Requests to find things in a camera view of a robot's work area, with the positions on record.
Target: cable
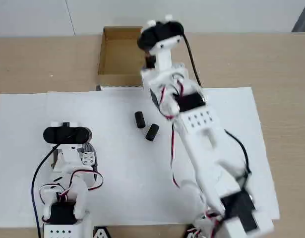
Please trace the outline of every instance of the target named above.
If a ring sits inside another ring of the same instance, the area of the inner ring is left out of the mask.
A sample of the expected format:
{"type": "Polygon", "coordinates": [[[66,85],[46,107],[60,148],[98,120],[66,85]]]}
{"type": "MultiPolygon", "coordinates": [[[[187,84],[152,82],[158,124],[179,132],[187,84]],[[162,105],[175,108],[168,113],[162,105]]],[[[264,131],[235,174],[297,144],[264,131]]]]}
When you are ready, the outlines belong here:
{"type": "Polygon", "coordinates": [[[35,221],[37,224],[37,230],[38,230],[38,238],[41,238],[41,231],[40,231],[40,224],[39,224],[39,217],[38,217],[38,211],[37,211],[37,207],[35,204],[35,199],[34,199],[34,182],[35,179],[37,177],[37,174],[41,168],[41,166],[46,162],[46,160],[49,158],[50,155],[52,155],[52,153],[60,146],[61,144],[57,144],[56,146],[54,146],[52,148],[52,150],[44,157],[44,159],[40,162],[40,164],[38,165],[34,175],[33,175],[33,179],[32,179],[32,183],[31,183],[31,199],[32,199],[32,206],[33,206],[33,210],[34,210],[34,216],[35,216],[35,221]]]}
{"type": "Polygon", "coordinates": [[[201,81],[198,77],[198,74],[197,74],[197,70],[196,70],[196,67],[195,67],[195,63],[194,63],[194,59],[193,59],[193,55],[192,55],[192,51],[191,51],[191,47],[190,47],[190,44],[188,43],[188,40],[185,36],[185,34],[183,33],[183,38],[184,38],[184,41],[185,41],[185,44],[186,44],[186,48],[187,48],[187,51],[188,51],[188,55],[190,56],[190,60],[191,60],[191,64],[192,64],[192,68],[193,68],[193,71],[194,71],[194,74],[195,74],[195,78],[196,78],[196,81],[198,83],[198,85],[200,87],[202,87],[201,85],[201,81]]]}
{"type": "MultiPolygon", "coordinates": [[[[248,176],[251,174],[251,170],[249,168],[249,159],[248,159],[248,154],[247,154],[247,151],[243,145],[243,143],[236,137],[234,136],[233,134],[231,134],[229,131],[225,130],[226,134],[228,136],[230,136],[232,139],[234,139],[241,147],[243,153],[244,153],[244,157],[245,157],[245,163],[246,163],[246,168],[245,168],[245,173],[244,175],[240,176],[239,178],[244,178],[244,183],[242,184],[241,186],[241,189],[245,189],[245,185],[247,183],[247,180],[248,180],[248,176]]],[[[231,204],[226,208],[225,210],[225,214],[228,214],[231,212],[232,208],[234,207],[234,204],[236,203],[236,199],[231,202],[231,204]]],[[[219,229],[221,228],[223,222],[225,221],[225,217],[223,217],[221,220],[215,220],[215,225],[214,225],[214,228],[212,230],[212,233],[211,233],[211,237],[210,238],[214,238],[216,233],[219,231],[219,229]]]]}
{"type": "Polygon", "coordinates": [[[248,176],[251,174],[251,170],[250,170],[250,167],[249,167],[248,154],[247,154],[247,151],[246,151],[244,145],[242,144],[242,142],[236,136],[234,136],[233,134],[231,134],[227,130],[225,130],[225,132],[226,132],[227,135],[229,135],[232,139],[234,139],[240,145],[240,147],[241,147],[241,149],[244,153],[245,166],[246,166],[245,173],[242,176],[236,178],[236,181],[239,181],[240,179],[244,179],[243,184],[242,184],[242,189],[244,189],[245,186],[246,186],[247,180],[248,180],[248,176]]]}
{"type": "Polygon", "coordinates": [[[44,200],[43,200],[43,198],[42,198],[42,196],[41,196],[41,190],[42,190],[42,188],[44,188],[44,187],[51,187],[51,188],[53,188],[53,187],[60,187],[60,188],[62,189],[62,192],[65,191],[64,187],[63,187],[62,185],[60,185],[59,183],[47,183],[47,184],[42,185],[42,186],[39,188],[39,196],[40,196],[40,199],[41,199],[41,201],[42,201],[42,203],[43,203],[44,205],[45,205],[45,202],[44,202],[44,200]]]}
{"type": "Polygon", "coordinates": [[[66,189],[63,193],[60,194],[60,197],[63,197],[65,195],[68,194],[69,190],[72,188],[72,182],[73,182],[73,177],[76,173],[79,173],[79,172],[83,172],[83,173],[92,173],[92,174],[95,174],[95,175],[99,175],[102,179],[102,182],[98,185],[98,186],[95,186],[95,187],[89,187],[88,188],[88,191],[92,191],[92,190],[96,190],[98,188],[100,188],[103,183],[104,183],[104,178],[103,176],[101,175],[101,173],[97,172],[97,171],[93,171],[93,170],[75,170],[72,174],[71,174],[71,177],[70,177],[70,180],[69,180],[69,186],[68,186],[68,189],[66,189]]]}

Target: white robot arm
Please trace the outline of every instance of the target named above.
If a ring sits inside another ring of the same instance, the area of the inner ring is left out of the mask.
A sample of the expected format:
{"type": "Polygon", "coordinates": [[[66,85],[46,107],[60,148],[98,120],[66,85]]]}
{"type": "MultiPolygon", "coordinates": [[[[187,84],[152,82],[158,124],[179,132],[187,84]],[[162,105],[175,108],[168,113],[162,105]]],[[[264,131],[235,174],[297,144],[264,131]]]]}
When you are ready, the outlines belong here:
{"type": "Polygon", "coordinates": [[[154,65],[141,71],[144,90],[180,135],[204,203],[214,211],[211,217],[195,220],[197,235],[248,238],[268,233],[273,230],[272,221],[264,211],[256,210],[245,186],[251,171],[243,144],[222,128],[210,101],[200,85],[189,79],[184,65],[172,64],[171,48],[182,39],[186,40],[182,25],[167,16],[165,22],[148,22],[138,46],[149,60],[155,59],[154,65]],[[236,160],[222,153],[233,151],[231,138],[244,152],[236,160]]]}
{"type": "Polygon", "coordinates": [[[75,123],[53,123],[44,131],[50,144],[60,144],[54,154],[50,182],[39,193],[43,207],[44,238],[93,237],[93,224],[87,211],[88,191],[103,184],[97,172],[97,158],[89,143],[91,132],[75,123]]]}

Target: perforated plate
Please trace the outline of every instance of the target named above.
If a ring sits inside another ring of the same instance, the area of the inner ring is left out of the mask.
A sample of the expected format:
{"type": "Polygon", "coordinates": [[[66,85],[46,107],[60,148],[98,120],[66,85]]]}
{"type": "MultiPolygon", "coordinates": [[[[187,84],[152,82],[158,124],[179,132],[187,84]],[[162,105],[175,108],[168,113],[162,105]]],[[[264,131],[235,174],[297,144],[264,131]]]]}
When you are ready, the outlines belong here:
{"type": "Polygon", "coordinates": [[[208,129],[216,119],[209,107],[200,107],[185,113],[181,113],[181,120],[188,133],[208,129]]]}
{"type": "Polygon", "coordinates": [[[81,224],[44,226],[44,238],[81,238],[82,236],[81,224]]]}

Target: small black cylinder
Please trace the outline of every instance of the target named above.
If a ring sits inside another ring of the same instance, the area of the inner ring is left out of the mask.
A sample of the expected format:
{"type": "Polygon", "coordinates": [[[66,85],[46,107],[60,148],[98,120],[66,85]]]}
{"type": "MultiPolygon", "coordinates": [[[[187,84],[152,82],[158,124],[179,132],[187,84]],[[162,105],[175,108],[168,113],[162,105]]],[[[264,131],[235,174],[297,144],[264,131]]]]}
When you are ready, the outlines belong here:
{"type": "Polygon", "coordinates": [[[146,123],[144,122],[142,112],[135,112],[134,117],[136,118],[137,127],[143,129],[146,126],[146,123]]]}
{"type": "Polygon", "coordinates": [[[156,137],[156,134],[158,133],[159,126],[157,124],[152,124],[150,129],[148,130],[148,133],[146,135],[146,139],[153,141],[156,137]]]}

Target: white wall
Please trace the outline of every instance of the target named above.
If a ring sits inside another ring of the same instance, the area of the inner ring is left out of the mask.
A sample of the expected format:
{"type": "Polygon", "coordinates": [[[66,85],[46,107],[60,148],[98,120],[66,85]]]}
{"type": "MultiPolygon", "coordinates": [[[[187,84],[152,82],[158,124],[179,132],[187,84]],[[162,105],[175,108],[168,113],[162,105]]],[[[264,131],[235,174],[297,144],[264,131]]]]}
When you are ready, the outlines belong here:
{"type": "Polygon", "coordinates": [[[0,36],[74,35],[64,0],[0,0],[0,36]]]}
{"type": "MultiPolygon", "coordinates": [[[[186,31],[290,32],[305,0],[67,0],[77,34],[171,13],[186,31]]],[[[65,0],[0,0],[0,36],[73,35],[65,0]]]]}

